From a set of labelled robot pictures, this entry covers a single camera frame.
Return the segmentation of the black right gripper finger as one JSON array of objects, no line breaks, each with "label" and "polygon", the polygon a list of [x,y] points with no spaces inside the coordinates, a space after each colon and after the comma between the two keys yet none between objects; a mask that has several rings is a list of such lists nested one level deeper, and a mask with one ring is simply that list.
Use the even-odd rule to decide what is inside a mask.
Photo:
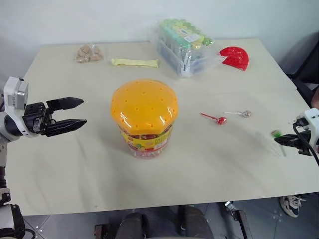
[{"label": "black right gripper finger", "polygon": [[295,134],[285,134],[275,137],[276,142],[297,142],[298,140],[299,138]]},{"label": "black right gripper finger", "polygon": [[299,140],[288,140],[288,141],[280,140],[279,144],[282,146],[293,147],[297,149],[301,148],[301,142]]}]

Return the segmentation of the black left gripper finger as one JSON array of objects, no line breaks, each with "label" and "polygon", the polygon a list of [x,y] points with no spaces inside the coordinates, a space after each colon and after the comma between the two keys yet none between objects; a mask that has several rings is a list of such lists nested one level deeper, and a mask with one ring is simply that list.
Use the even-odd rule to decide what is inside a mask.
[{"label": "black left gripper finger", "polygon": [[66,119],[61,121],[56,121],[53,124],[47,126],[45,130],[45,135],[47,137],[52,137],[71,131],[76,131],[87,123],[86,119]]},{"label": "black left gripper finger", "polygon": [[68,110],[73,109],[80,104],[84,103],[83,99],[76,98],[76,97],[65,97],[47,101],[47,106],[50,111],[53,113],[59,110]]}]

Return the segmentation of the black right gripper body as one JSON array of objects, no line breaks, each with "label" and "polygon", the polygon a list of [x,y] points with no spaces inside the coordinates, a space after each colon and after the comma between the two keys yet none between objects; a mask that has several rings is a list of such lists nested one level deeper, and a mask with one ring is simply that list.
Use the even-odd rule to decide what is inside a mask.
[{"label": "black right gripper body", "polygon": [[299,149],[299,154],[305,155],[305,156],[312,156],[313,154],[310,150],[311,132],[309,130],[305,130],[302,132],[298,132],[297,136],[301,142],[301,148]]}]

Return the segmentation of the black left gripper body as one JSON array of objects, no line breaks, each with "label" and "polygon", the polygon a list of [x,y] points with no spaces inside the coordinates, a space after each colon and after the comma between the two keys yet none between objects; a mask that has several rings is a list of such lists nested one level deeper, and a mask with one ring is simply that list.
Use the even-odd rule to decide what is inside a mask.
[{"label": "black left gripper body", "polygon": [[53,113],[44,103],[34,103],[26,106],[22,119],[29,132],[48,136],[48,127],[54,123]]}]

